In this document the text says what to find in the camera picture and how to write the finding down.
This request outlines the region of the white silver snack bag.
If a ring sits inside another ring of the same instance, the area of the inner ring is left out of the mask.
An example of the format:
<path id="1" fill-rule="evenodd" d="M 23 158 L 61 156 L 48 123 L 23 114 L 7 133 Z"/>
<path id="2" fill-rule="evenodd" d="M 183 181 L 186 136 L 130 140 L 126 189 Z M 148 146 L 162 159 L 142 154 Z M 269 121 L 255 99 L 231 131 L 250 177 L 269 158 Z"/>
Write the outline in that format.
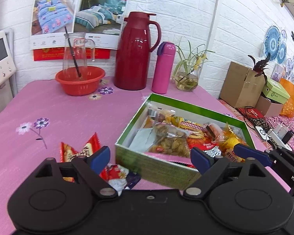
<path id="1" fill-rule="evenodd" d="M 133 138 L 129 149 L 134 152 L 144 153 L 155 142 L 156 134 L 152 128 L 140 129 Z"/>

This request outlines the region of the red envelope box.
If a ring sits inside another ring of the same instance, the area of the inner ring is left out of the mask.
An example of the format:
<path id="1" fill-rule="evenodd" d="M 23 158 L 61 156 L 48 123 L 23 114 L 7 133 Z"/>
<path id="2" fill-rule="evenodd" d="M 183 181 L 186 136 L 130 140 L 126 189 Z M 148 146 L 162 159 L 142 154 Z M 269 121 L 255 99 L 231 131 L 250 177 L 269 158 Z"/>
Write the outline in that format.
<path id="1" fill-rule="evenodd" d="M 237 111 L 247 119 L 263 119 L 264 115 L 253 107 L 237 108 Z"/>

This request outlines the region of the orange gift bag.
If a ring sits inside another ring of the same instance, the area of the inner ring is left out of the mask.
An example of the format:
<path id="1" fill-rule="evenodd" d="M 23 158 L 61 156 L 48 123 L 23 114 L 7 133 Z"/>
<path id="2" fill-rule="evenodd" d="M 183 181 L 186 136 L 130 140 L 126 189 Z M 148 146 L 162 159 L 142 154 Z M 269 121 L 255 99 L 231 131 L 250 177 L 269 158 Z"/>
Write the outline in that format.
<path id="1" fill-rule="evenodd" d="M 283 78 L 280 80 L 280 84 L 290 95 L 290 98 L 283 104 L 280 115 L 292 118 L 294 117 L 294 84 Z"/>

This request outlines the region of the green white cardboard box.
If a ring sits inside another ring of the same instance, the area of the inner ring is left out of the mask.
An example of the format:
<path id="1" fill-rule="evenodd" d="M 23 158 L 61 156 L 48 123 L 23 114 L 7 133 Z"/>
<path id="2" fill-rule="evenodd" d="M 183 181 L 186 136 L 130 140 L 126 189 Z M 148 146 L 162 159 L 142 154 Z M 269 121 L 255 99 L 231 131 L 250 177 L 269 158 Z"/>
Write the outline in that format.
<path id="1" fill-rule="evenodd" d="M 116 162 L 145 180 L 183 190 L 200 177 L 192 147 L 214 157 L 236 143 L 254 147 L 243 121 L 150 94 L 115 143 Z"/>

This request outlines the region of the green shoe box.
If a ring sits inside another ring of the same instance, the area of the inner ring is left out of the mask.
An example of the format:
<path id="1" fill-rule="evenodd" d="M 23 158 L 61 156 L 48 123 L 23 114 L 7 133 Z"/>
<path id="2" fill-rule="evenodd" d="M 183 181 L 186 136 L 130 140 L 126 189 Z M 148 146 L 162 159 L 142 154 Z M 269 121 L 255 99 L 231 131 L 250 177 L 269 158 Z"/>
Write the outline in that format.
<path id="1" fill-rule="evenodd" d="M 262 93 L 266 98 L 281 104 L 285 104 L 290 98 L 290 95 L 284 87 L 270 78 L 267 79 L 267 83 L 264 85 Z"/>

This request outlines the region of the brown cardboard box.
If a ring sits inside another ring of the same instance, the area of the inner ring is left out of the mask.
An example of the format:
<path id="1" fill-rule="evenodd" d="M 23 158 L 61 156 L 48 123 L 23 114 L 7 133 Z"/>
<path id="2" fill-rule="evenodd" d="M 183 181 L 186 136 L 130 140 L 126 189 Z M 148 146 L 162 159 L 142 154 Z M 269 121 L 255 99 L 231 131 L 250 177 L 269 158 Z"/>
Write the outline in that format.
<path id="1" fill-rule="evenodd" d="M 263 75 L 244 65 L 231 62 L 220 92 L 220 99 L 233 108 L 255 107 L 265 85 Z"/>

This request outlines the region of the pink floral tablecloth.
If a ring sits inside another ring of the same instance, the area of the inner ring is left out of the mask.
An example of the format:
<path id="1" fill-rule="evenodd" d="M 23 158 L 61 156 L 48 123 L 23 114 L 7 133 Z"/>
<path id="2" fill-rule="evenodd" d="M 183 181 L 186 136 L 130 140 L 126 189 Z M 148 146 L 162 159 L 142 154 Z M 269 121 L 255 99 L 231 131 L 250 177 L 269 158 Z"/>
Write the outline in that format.
<path id="1" fill-rule="evenodd" d="M 15 228 L 7 202 L 17 187 L 48 157 L 59 159 L 61 143 L 80 151 L 97 134 L 115 150 L 123 130 L 148 98 L 151 88 L 121 90 L 110 78 L 111 93 L 73 97 L 54 80 L 28 83 L 0 113 L 0 234 Z"/>

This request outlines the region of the red plastic basket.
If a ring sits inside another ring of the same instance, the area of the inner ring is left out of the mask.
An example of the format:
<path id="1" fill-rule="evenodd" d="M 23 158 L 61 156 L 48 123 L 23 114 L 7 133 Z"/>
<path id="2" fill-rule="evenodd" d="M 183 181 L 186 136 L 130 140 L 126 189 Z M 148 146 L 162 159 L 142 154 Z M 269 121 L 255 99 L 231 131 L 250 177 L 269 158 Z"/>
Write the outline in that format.
<path id="1" fill-rule="evenodd" d="M 61 85 L 65 94 L 70 96 L 85 96 L 95 92 L 105 71 L 96 66 L 81 66 L 79 78 L 75 68 L 62 70 L 56 74 L 56 81 Z"/>

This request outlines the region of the dark red leafed plant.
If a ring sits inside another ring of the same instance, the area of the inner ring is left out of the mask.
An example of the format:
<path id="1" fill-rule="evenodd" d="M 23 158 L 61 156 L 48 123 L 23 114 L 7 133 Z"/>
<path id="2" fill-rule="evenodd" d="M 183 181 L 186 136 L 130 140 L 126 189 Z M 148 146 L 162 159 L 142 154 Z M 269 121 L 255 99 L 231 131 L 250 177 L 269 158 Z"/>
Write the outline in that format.
<path id="1" fill-rule="evenodd" d="M 256 61 L 255 58 L 251 55 L 248 55 L 249 58 L 252 59 L 253 61 L 253 70 L 255 71 L 255 77 L 259 77 L 259 76 L 262 76 L 264 77 L 264 80 L 265 82 L 267 83 L 267 76 L 266 74 L 264 73 L 264 70 L 266 70 L 266 66 L 268 65 L 268 62 L 270 61 L 270 58 L 271 58 L 271 54 L 268 53 L 268 55 L 266 56 L 266 58 L 264 60 L 259 60 L 259 61 Z"/>

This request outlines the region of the black stirring stick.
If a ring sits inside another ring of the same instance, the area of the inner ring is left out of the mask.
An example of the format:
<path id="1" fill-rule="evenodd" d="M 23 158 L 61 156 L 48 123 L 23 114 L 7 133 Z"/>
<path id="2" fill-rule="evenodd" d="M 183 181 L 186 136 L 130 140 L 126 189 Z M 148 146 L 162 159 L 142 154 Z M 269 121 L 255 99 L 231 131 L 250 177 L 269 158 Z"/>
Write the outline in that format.
<path id="1" fill-rule="evenodd" d="M 76 72 L 77 72 L 78 77 L 81 78 L 82 75 L 81 75 L 80 70 L 79 70 L 78 65 L 77 65 L 74 50 L 73 50 L 72 44 L 70 42 L 69 34 L 68 34 L 66 26 L 64 26 L 64 27 L 65 27 L 65 32 L 66 32 L 66 36 L 67 36 L 66 38 L 68 40 L 68 44 L 69 44 L 69 48 L 70 48 L 70 53 L 71 53 L 71 56 L 73 58 L 73 62 L 74 62 L 75 68 L 76 68 Z"/>

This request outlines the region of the plant in glass vase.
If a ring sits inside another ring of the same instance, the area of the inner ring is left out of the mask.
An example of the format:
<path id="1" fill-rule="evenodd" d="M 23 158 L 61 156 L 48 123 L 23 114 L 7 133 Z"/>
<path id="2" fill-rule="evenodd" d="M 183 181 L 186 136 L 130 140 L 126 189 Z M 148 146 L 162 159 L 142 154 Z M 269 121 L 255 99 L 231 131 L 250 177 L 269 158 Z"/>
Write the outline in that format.
<path id="1" fill-rule="evenodd" d="M 199 85 L 199 77 L 202 67 L 209 63 L 208 54 L 214 51 L 206 48 L 205 44 L 192 46 L 186 38 L 181 38 L 176 45 L 179 61 L 171 75 L 175 86 L 185 92 L 192 92 Z"/>

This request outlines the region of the red thermos jug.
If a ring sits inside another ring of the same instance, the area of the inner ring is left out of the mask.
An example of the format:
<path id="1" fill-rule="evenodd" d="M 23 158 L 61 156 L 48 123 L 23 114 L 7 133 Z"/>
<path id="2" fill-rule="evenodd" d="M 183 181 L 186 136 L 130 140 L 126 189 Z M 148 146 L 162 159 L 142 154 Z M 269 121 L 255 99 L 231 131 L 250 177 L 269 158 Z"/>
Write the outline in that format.
<path id="1" fill-rule="evenodd" d="M 159 23 L 150 20 L 153 13 L 130 12 L 119 38 L 114 85 L 137 91 L 146 87 L 150 54 L 161 41 Z"/>

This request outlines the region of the glass pitcher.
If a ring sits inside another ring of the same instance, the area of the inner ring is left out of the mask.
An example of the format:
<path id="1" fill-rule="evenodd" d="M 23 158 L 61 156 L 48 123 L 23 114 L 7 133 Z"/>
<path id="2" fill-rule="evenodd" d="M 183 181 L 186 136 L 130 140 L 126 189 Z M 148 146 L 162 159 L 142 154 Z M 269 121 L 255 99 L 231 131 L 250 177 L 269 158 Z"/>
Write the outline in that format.
<path id="1" fill-rule="evenodd" d="M 66 34 L 65 36 L 65 48 L 64 48 L 64 59 L 63 59 L 63 70 L 69 68 L 75 68 L 73 58 L 70 53 L 70 48 L 67 40 Z M 87 55 L 86 48 L 90 48 L 91 52 L 91 60 L 95 60 L 95 42 L 92 39 L 87 39 L 86 34 L 83 32 L 77 33 L 69 33 L 70 42 L 72 44 L 75 58 L 77 61 L 78 68 L 81 66 L 87 67 Z"/>

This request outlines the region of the blue paper fan decoration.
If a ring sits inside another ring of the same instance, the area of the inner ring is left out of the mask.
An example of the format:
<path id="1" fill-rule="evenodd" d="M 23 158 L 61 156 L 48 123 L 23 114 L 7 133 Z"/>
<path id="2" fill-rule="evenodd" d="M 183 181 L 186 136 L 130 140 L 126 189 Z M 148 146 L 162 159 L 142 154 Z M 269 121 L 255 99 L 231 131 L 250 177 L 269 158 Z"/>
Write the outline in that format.
<path id="1" fill-rule="evenodd" d="M 262 53 L 265 57 L 270 55 L 269 61 L 283 64 L 287 55 L 287 33 L 279 30 L 275 25 L 271 26 L 265 35 Z"/>

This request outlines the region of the red fu calendar poster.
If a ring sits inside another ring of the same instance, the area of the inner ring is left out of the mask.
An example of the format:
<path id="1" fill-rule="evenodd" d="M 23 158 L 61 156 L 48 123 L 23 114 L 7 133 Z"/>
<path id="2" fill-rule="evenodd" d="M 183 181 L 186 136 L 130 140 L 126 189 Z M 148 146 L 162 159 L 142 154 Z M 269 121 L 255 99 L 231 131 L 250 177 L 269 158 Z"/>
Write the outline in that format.
<path id="1" fill-rule="evenodd" d="M 30 50 L 35 61 L 61 60 L 65 33 L 84 33 L 97 58 L 109 58 L 118 45 L 128 0 L 35 0 Z"/>

